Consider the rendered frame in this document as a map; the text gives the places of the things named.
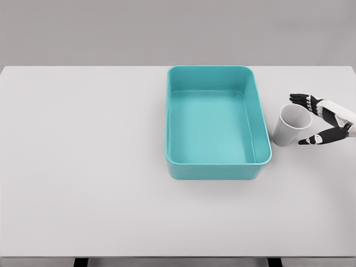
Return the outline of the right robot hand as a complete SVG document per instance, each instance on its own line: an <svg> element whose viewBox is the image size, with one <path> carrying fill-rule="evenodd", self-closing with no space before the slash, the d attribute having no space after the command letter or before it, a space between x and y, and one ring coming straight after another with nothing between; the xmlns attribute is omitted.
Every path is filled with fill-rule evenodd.
<svg viewBox="0 0 356 267"><path fill-rule="evenodd" d="M291 94L289 100L332 125L313 136L298 141L299 145L323 145L349 137L356 138L356 113L330 100L302 93Z"/></svg>

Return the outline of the white paper cup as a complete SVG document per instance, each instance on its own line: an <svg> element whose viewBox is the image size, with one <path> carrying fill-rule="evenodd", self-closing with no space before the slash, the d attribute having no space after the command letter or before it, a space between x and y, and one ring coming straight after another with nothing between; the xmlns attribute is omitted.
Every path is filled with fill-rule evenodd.
<svg viewBox="0 0 356 267"><path fill-rule="evenodd" d="M311 124L312 114L305 107L294 103L284 105L273 132L273 142L280 147L288 146Z"/></svg>

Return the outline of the teal plastic basket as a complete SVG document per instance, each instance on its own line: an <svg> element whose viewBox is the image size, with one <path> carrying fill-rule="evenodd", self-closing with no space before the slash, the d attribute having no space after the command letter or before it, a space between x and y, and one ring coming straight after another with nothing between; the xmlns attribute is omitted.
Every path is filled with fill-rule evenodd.
<svg viewBox="0 0 356 267"><path fill-rule="evenodd" d="M252 180L272 157L246 66L171 67L165 119L167 168L177 180Z"/></svg>

